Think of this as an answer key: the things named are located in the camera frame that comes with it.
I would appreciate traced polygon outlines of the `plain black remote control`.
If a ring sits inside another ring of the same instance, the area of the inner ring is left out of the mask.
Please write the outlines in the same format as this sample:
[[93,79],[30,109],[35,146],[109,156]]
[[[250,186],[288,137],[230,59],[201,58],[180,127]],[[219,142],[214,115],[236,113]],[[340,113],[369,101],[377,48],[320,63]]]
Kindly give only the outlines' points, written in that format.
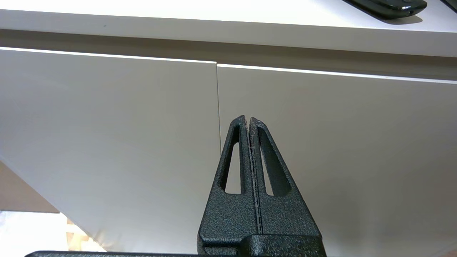
[[428,5],[424,0],[343,0],[365,12],[393,20],[414,16]]

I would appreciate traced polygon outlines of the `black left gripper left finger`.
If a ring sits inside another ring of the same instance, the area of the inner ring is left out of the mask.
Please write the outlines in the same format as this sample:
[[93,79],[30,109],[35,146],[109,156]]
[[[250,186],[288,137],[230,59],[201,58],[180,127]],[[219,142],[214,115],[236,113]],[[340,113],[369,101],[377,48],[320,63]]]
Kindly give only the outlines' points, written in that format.
[[[239,149],[240,193],[226,192],[235,144]],[[241,242],[258,231],[246,117],[229,126],[204,215],[197,233],[199,255],[239,256]]]

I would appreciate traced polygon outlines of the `wide white cabinet door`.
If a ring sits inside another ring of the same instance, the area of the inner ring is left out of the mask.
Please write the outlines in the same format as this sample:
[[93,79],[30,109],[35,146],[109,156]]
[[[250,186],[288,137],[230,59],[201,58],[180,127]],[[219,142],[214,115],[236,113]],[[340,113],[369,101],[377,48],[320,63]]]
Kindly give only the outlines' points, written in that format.
[[217,67],[220,130],[263,121],[329,256],[457,252],[457,80]]

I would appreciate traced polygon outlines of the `white sideboard cabinet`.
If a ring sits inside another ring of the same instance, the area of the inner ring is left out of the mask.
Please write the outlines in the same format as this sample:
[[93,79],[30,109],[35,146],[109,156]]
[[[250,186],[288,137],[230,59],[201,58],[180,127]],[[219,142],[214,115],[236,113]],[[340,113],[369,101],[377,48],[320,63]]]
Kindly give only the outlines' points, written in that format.
[[426,1],[384,21],[343,0],[0,0],[0,47],[457,80],[457,13]]

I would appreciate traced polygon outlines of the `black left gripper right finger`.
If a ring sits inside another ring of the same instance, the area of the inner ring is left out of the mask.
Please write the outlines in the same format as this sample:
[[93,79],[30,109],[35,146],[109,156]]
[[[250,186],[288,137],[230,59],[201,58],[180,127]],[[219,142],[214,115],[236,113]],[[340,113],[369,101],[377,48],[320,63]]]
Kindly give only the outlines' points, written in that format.
[[254,117],[250,119],[249,142],[260,233],[320,237],[268,127]]

